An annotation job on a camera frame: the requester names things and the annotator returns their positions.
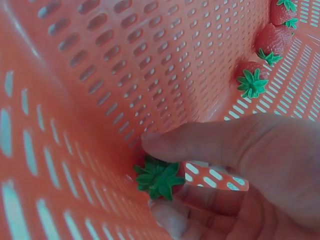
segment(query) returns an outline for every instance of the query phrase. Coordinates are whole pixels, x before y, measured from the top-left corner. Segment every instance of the plastic strawberry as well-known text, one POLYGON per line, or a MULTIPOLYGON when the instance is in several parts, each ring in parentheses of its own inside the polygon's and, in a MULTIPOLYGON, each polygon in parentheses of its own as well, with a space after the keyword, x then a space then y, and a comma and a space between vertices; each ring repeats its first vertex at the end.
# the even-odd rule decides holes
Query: plastic strawberry
POLYGON ((286 21, 283 25, 287 26, 288 28, 293 28, 294 30, 296 30, 297 23, 298 23, 298 18, 292 18, 292 19, 286 21))
POLYGON ((238 86, 238 90, 243 91, 244 94, 242 95, 243 98, 258 98, 259 94, 263 94, 266 92, 266 85, 269 82, 266 79, 260 79, 260 69, 257 68, 254 71, 254 74, 249 72, 248 70, 243 70, 244 76, 238 76, 236 79, 240 86, 238 86))
POLYGON ((242 61, 242 62, 240 62, 236 68, 235 76, 236 77, 244 77, 245 76, 244 70, 248 70, 250 73, 254 74, 256 69, 260 70, 259 78, 261 80, 268 79, 267 69, 263 65, 255 62, 255 61, 242 61))
POLYGON ((164 197, 172 201, 173 194, 186 183, 180 163, 168 163, 146 156, 144 167, 134 165, 138 190, 147 192, 152 200, 164 197))
POLYGON ((270 18, 274 25, 281 25, 297 15, 297 8, 291 0, 271 0, 270 18))
POLYGON ((256 37, 254 47, 259 58, 266 60, 270 66, 279 62, 285 51, 285 40, 291 34, 282 28, 286 26, 274 26, 272 23, 267 24, 260 34, 256 37))

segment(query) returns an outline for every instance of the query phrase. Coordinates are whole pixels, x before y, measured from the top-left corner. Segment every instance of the strawberry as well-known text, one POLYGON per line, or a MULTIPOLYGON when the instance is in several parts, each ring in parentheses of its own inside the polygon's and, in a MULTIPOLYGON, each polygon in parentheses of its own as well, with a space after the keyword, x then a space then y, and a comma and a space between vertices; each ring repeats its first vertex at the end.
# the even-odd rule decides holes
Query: strawberry
POLYGON ((264 66, 255 62, 255 61, 244 61, 240 62, 237 66, 235 75, 237 77, 244 77, 244 70, 248 70, 250 73, 254 74, 256 69, 260 69, 260 79, 267 80, 268 79, 268 71, 264 66))
POLYGON ((271 23, 278 26, 293 19, 297 15, 297 8, 291 0, 271 0, 271 23))
POLYGON ((287 26, 290 29, 297 29, 298 18, 292 18, 286 21, 283 25, 287 26))
POLYGON ((241 62, 237 67, 236 76, 241 83, 237 89, 244 92, 243 98, 258 98, 266 92, 268 72, 261 64, 254 61, 241 62))
POLYGON ((292 44, 292 29, 285 26, 285 25, 280 25, 276 26, 276 32, 280 35, 283 36, 283 47, 286 48, 288 45, 292 44))
POLYGON ((186 183, 185 168, 180 163, 168 163, 147 155, 144 166, 133 166, 137 173, 138 190, 147 192, 152 200, 165 198, 172 201, 186 183))
POLYGON ((266 60, 270 66, 279 62, 285 51, 285 47, 292 40, 291 31, 286 26, 274 26, 267 24, 255 39, 255 51, 259 58, 266 60))

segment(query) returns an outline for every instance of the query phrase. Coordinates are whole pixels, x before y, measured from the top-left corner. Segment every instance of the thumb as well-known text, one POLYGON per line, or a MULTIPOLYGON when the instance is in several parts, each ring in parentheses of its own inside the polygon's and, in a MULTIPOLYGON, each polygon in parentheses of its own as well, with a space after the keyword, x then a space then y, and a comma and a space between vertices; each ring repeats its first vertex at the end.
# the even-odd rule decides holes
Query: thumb
POLYGON ((142 147, 167 162, 202 161, 237 168, 248 148, 278 122, 277 116, 256 114, 232 121, 186 123, 164 134, 143 134, 142 147))
POLYGON ((143 149, 158 159, 203 161, 249 177, 247 171, 263 168, 265 161, 282 167, 306 158, 318 141, 313 139, 318 130, 319 125, 309 121, 255 114, 232 121, 187 123, 164 134, 145 133, 141 140, 143 149))

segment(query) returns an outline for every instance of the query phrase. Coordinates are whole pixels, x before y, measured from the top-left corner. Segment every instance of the fingernail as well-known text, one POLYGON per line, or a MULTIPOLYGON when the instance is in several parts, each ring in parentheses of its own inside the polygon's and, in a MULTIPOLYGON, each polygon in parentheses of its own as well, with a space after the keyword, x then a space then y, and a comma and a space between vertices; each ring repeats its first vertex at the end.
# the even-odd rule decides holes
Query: fingernail
POLYGON ((154 201, 152 201, 151 199, 148 200, 148 206, 149 206, 149 209, 155 204, 154 201))
POLYGON ((187 219, 168 205, 156 205, 151 210, 156 223, 165 229, 173 239, 181 239, 187 230, 187 219))
POLYGON ((159 132, 147 132, 141 135, 141 140, 145 143, 153 141, 161 136, 159 132))

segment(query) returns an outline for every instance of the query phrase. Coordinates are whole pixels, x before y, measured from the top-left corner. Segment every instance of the perforated plastic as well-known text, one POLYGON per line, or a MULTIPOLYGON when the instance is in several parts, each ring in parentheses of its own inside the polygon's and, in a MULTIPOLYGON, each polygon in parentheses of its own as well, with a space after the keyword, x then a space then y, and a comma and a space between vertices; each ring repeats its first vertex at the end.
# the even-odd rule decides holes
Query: perforated plastic
MULTIPOLYGON (((267 92, 242 99, 233 76, 257 60, 267 0, 0 0, 0 232, 3 239, 163 240, 132 164, 139 136, 191 121, 320 111, 320 0, 267 92)), ((246 190, 186 164, 190 184, 246 190)))

